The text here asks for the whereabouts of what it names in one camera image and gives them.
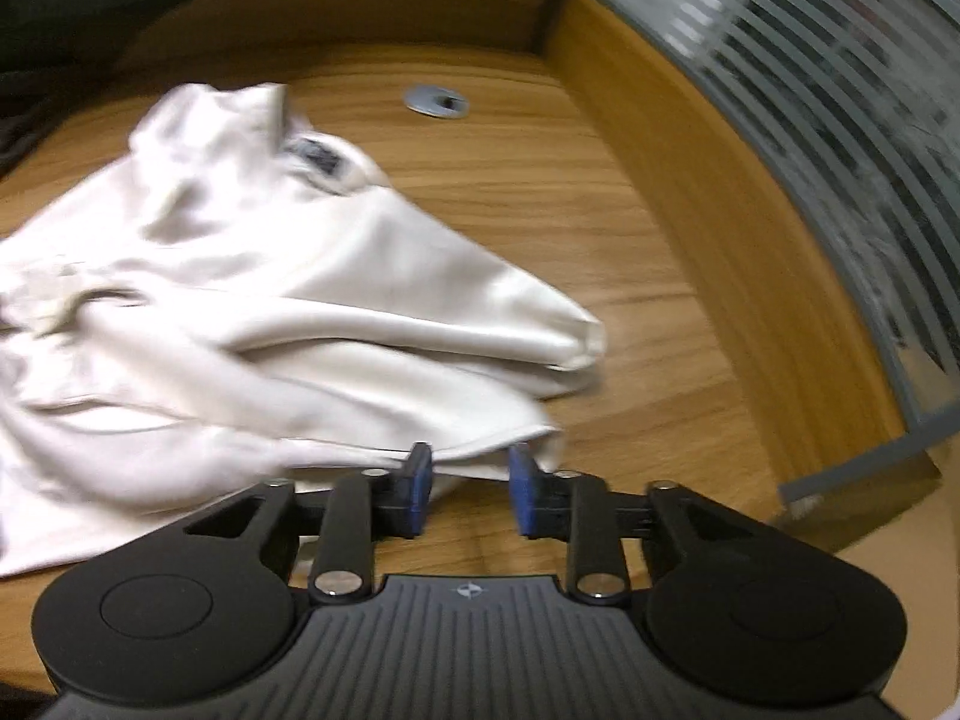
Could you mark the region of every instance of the white garment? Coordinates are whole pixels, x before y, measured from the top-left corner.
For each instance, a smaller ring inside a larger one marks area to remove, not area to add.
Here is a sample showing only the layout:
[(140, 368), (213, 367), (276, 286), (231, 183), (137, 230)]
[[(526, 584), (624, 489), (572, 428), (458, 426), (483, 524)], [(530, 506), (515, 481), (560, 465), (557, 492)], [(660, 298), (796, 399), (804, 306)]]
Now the white garment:
[(287, 117), (281, 86), (179, 87), (130, 148), (0, 244), (0, 576), (417, 440), (445, 474), (502, 478), (519, 440), (555, 464), (533, 398), (604, 348), (576, 303)]

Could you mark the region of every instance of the wooden desk surface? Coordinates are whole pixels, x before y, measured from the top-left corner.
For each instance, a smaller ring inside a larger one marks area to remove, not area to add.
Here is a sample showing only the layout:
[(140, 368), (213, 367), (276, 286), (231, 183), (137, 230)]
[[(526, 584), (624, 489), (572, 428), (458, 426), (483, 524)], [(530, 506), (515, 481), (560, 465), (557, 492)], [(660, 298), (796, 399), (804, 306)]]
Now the wooden desk surface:
[[(154, 69), (118, 82), (0, 184), (0, 232), (123, 153), (150, 104), (186, 80), (289, 83), (295, 108), (365, 148), (411, 200), (606, 323), (603, 385), (547, 404), (568, 430), (567, 466), (618, 490), (673, 478), (754, 517), (779, 509), (740, 387), (693, 288), (603, 141), (535, 57), (368, 46)], [(423, 82), (465, 94), (469, 116), (448, 122), (406, 110), (403, 92)], [(637, 551), (628, 556), (643, 581)], [(516, 536), (506, 491), (477, 482), (435, 507), (423, 538), (387, 543), (378, 560), (384, 572), (562, 573), (563, 546)], [(0, 680), (49, 689), (29, 620), (55, 574), (0, 581)]]

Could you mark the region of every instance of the wooden panel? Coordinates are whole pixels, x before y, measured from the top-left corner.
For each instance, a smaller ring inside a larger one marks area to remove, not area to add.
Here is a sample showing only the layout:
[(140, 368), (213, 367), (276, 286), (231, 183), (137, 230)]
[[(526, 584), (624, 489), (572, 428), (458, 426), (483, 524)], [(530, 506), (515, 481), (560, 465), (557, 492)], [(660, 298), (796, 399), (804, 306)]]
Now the wooden panel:
[(125, 69), (198, 53), (343, 41), (526, 50), (541, 0), (193, 0), (144, 30)]
[(568, 0), (548, 64), (672, 242), (746, 391), (779, 480), (899, 437), (859, 314), (731, 124), (596, 0)]
[[(547, 403), (568, 466), (621, 490), (676, 478), (755, 517), (778, 509), (765, 453), (730, 364), (646, 205), (544, 63), (429, 47), (225, 55), (118, 82), (0, 184), (0, 228), (119, 156), (157, 95), (184, 79), (275, 80), (315, 126), (358, 143), (400, 191), (445, 223), (571, 295), (606, 323), (601, 386)], [(416, 82), (465, 94), (465, 119), (406, 110)], [(640, 556), (628, 551), (643, 579)], [(563, 546), (515, 535), (505, 488), (471, 483), (426, 536), (379, 548), (384, 571), (563, 573)], [(0, 583), (0, 680), (43, 685), (28, 615), (49, 575)]]

